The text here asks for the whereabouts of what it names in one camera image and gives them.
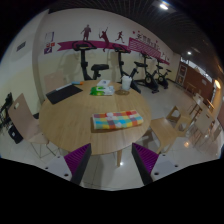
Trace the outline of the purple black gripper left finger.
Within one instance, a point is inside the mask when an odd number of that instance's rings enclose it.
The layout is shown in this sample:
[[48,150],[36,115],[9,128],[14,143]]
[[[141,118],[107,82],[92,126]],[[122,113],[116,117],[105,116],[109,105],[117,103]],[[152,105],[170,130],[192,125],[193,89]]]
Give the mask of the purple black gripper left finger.
[[86,144],[64,157],[65,162],[72,173],[72,183],[76,185],[80,184],[91,154],[91,144]]

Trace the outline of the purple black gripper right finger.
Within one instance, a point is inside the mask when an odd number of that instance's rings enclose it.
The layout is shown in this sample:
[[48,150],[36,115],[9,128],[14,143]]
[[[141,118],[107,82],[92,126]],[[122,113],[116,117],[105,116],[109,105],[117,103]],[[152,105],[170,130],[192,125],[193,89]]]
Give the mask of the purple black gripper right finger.
[[159,155],[137,143],[132,144],[132,155],[144,185],[153,182],[151,172]]

